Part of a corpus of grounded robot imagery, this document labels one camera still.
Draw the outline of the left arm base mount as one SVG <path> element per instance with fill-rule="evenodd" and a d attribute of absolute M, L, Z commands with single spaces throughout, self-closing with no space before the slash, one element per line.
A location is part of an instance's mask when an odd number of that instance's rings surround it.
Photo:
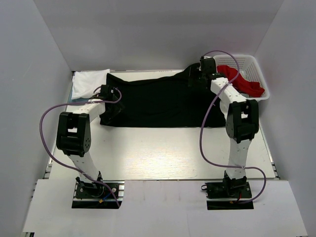
<path fill-rule="evenodd" d="M 85 183 L 76 178 L 72 209 L 119 209 L 123 201 L 124 182 L 110 181 L 108 187 Z"/>

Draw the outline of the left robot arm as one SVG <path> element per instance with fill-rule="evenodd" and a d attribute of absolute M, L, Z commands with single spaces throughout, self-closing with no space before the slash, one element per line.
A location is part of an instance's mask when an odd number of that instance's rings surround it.
<path fill-rule="evenodd" d="M 96 168 L 90 155 L 91 122 L 99 118 L 105 125 L 123 111 L 122 94 L 117 87 L 101 86 L 100 94 L 87 102 L 78 104 L 73 112 L 62 112 L 57 130 L 57 149 L 73 162 L 79 173 L 79 181 L 89 183 L 87 191 L 93 197 L 104 192 L 101 172 Z"/>

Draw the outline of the black t shirt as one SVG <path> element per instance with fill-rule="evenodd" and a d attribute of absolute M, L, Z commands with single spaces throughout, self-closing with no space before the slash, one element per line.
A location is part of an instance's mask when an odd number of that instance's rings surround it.
<path fill-rule="evenodd" d="M 215 94 L 209 89 L 188 86 L 190 66 L 173 76 L 158 79 L 125 81 L 107 74 L 106 84 L 119 89 L 124 105 L 124 110 L 107 126 L 200 127 Z M 217 99 L 212 107 L 205 127 L 225 126 L 219 102 Z"/>

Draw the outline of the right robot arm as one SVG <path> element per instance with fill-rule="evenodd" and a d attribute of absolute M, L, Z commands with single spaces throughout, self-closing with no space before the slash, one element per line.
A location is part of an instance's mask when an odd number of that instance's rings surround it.
<path fill-rule="evenodd" d="M 217 71 L 213 57 L 200 58 L 201 76 L 197 80 L 190 80 L 189 85 L 209 89 L 215 93 L 207 112 L 203 118 L 199 134 L 199 149 L 203 159 L 216 167 L 225 168 L 223 192 L 234 197 L 241 191 L 241 185 L 246 182 L 246 160 L 249 146 L 259 130 L 259 107 L 255 99 L 247 99 L 235 89 L 233 83 L 239 77 L 239 64 L 236 63 L 237 72 L 231 80 Z M 207 117 L 217 99 L 226 111 L 226 134 L 230 139 L 230 153 L 227 165 L 216 164 L 209 161 L 203 152 L 202 137 Z"/>

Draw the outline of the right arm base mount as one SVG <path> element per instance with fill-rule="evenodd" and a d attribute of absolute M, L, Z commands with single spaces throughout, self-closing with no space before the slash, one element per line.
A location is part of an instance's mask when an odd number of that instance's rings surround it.
<path fill-rule="evenodd" d="M 236 190 L 227 191 L 222 182 L 208 182 L 201 186 L 206 192 L 207 210 L 251 210 L 254 209 L 250 184 Z"/>

